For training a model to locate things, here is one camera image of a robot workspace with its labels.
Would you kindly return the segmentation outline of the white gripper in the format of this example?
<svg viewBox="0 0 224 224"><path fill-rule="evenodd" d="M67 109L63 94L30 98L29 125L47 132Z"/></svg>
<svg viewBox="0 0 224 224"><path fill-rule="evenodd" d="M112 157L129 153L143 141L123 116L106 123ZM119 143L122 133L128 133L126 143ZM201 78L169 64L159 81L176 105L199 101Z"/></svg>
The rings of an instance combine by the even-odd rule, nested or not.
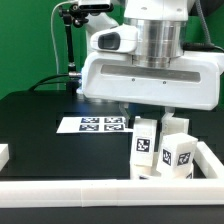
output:
<svg viewBox="0 0 224 224"><path fill-rule="evenodd" d="M174 107L213 109L222 73L223 53L187 51L164 69L134 66L128 54L94 52L82 69L82 90L88 98L119 101L128 128L128 103L165 106L164 119L174 115Z"/></svg>

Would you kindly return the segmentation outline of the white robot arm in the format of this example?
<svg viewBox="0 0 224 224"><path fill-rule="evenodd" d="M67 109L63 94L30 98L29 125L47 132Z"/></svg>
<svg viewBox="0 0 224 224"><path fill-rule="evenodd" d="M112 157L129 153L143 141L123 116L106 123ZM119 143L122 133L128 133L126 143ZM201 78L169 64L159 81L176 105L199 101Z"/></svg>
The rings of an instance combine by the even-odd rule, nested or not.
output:
<svg viewBox="0 0 224 224"><path fill-rule="evenodd" d="M85 97L211 110L224 54L183 44L195 0L128 0L124 23L94 33L82 69Z"/></svg>

